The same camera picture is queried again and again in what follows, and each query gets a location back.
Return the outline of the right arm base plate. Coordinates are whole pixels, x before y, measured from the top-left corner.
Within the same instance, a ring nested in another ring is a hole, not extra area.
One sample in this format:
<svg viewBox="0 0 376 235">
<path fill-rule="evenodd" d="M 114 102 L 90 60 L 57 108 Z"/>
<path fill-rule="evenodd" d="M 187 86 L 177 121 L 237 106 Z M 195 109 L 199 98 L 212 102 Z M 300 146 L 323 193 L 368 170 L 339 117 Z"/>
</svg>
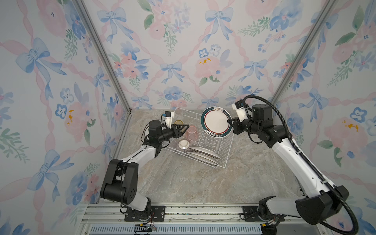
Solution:
<svg viewBox="0 0 376 235">
<path fill-rule="evenodd" d="M 240 218 L 246 222 L 276 222 L 280 214 L 272 214 L 268 209 L 259 206 L 243 206 Z"/>
</svg>

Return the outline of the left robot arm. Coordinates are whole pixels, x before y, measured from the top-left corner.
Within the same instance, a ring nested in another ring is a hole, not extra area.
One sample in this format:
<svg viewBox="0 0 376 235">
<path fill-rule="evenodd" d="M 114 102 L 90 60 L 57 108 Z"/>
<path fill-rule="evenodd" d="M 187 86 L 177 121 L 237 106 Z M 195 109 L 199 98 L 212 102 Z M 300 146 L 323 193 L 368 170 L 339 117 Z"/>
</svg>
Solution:
<svg viewBox="0 0 376 235">
<path fill-rule="evenodd" d="M 152 218 L 151 200 L 137 192 L 140 168 L 155 159 L 164 143 L 183 137 L 188 124 L 167 124 L 160 119 L 152 120 L 143 133 L 142 146 L 135 153 L 123 159 L 109 162 L 100 189 L 100 197 L 120 203 L 120 212 L 139 221 Z"/>
</svg>

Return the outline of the white plate green red rim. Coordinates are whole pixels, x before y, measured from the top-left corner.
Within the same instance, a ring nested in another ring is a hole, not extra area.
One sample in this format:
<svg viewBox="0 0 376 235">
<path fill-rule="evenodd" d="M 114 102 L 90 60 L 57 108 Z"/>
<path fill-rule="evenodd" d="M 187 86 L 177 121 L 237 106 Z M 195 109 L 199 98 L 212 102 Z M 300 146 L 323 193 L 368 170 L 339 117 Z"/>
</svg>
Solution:
<svg viewBox="0 0 376 235">
<path fill-rule="evenodd" d="M 228 123 L 230 114 L 223 108 L 213 106 L 205 109 L 201 115 L 203 130 L 214 138 L 224 138 L 232 133 L 232 127 Z"/>
</svg>

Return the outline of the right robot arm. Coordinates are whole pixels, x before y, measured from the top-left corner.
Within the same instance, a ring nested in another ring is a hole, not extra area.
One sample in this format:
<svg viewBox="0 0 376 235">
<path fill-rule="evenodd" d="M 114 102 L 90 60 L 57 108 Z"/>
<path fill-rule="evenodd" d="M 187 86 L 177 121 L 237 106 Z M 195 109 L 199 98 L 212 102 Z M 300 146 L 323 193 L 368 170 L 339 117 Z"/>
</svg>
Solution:
<svg viewBox="0 0 376 235">
<path fill-rule="evenodd" d="M 249 108 L 247 104 L 237 101 L 232 105 L 237 117 L 229 119 L 228 123 L 234 134 L 246 132 L 255 134 L 260 143 L 277 153 L 287 164 L 299 181 L 303 190 L 300 198 L 279 198 L 269 196 L 259 201 L 258 217 L 264 221 L 285 215 L 300 217 L 311 225 L 316 225 L 340 212 L 343 208 L 338 199 L 346 200 L 349 196 L 344 186 L 335 186 L 332 190 L 328 184 L 332 181 L 313 169 L 310 160 L 301 157 L 301 151 L 294 147 L 295 141 L 288 135 L 283 125 L 275 125 L 272 108 L 268 104 L 256 104 Z"/>
</svg>

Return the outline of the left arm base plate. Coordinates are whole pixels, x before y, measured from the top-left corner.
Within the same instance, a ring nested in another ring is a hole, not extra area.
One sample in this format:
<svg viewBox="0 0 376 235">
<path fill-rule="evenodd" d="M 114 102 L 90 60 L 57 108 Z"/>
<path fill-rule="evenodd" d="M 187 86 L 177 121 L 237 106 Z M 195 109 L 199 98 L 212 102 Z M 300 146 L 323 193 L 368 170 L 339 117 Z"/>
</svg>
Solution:
<svg viewBox="0 0 376 235">
<path fill-rule="evenodd" d="M 147 206 L 144 211 L 127 208 L 125 222 L 163 222 L 166 206 Z"/>
</svg>

